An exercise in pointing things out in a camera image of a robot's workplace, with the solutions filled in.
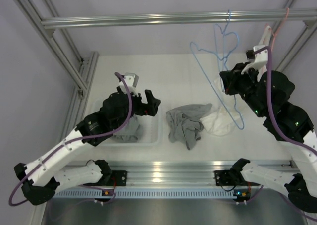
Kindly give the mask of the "grey tank top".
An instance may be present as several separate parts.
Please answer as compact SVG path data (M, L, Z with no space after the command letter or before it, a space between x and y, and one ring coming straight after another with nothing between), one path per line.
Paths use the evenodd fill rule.
M138 118L133 116L119 132L113 135L113 139L119 143L135 143L141 138L142 133Z
M197 141L201 139L204 126L201 118L212 109L213 104L183 105L166 112L166 121L170 132L168 135L171 143L180 142L188 150L192 150Z

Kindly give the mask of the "blue wire hanger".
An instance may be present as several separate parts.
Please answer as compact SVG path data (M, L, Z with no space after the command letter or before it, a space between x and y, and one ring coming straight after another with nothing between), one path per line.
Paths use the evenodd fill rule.
M217 64L218 64L219 71L228 69L226 66L226 61L227 61L230 53L226 52L226 36L227 36L227 27L230 23L230 19L231 19L231 11L228 10L225 24L223 26L221 24L218 24L218 23L213 25L214 41L215 41L214 45L215 45L215 50L216 50ZM219 52L218 52L218 43L217 43L218 37L216 36L217 32L219 32L221 34L220 38L221 38L222 56L219 56Z
M236 32L229 32L227 33L227 36L233 35L236 38L236 43L235 46L229 50L230 55L234 52L234 50L238 47L239 45L239 36ZM220 105L223 107L223 109L225 110L225 113L227 113L227 115L230 118L230 121L232 123L234 123L234 125L239 129L239 130L243 130L245 129L245 122L242 116L242 113L240 112L240 110L237 108L237 99L234 96L233 98L233 112L230 111L229 107L227 106L227 104L225 103L224 99L223 99L223 95L224 95L224 85L222 80L220 79L220 77L218 77L214 83L211 82L211 79L209 78L208 74L206 73L204 67L202 66L202 64L200 63L200 60L197 57L196 52L205 52L208 54L212 54L216 57L216 65L217 65L217 69L218 69L218 64L217 64L217 56L216 56L216 50L215 51L211 51L211 50L207 50L204 48L201 48L196 42L191 41L189 44L190 47L190 51L198 65L198 67L200 68L200 70L203 73L203 76L206 78L207 82L209 83L209 85L211 86L212 90L214 91L215 95L217 96Z

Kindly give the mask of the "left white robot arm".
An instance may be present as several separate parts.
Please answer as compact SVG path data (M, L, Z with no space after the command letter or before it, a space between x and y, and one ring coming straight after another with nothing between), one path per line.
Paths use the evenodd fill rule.
M113 172L105 160L94 160L83 167L66 170L64 167L81 153L95 148L122 129L134 116L155 116L161 104L150 90L145 90L146 103L140 94L112 93L100 109L86 116L69 135L33 162L18 163L14 172L26 202L40 205L56 193L80 186L107 185Z

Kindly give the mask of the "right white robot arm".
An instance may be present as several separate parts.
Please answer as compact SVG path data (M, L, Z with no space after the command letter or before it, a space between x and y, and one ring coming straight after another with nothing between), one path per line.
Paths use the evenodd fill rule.
M317 137L304 109L288 100L295 89L286 75L268 71L257 79L258 71L242 70L238 63L232 70L220 72L227 95L240 95L257 117L265 118L263 126L292 156L299 172L283 174L241 158L221 180L222 185L255 183L286 196L298 209L317 211Z

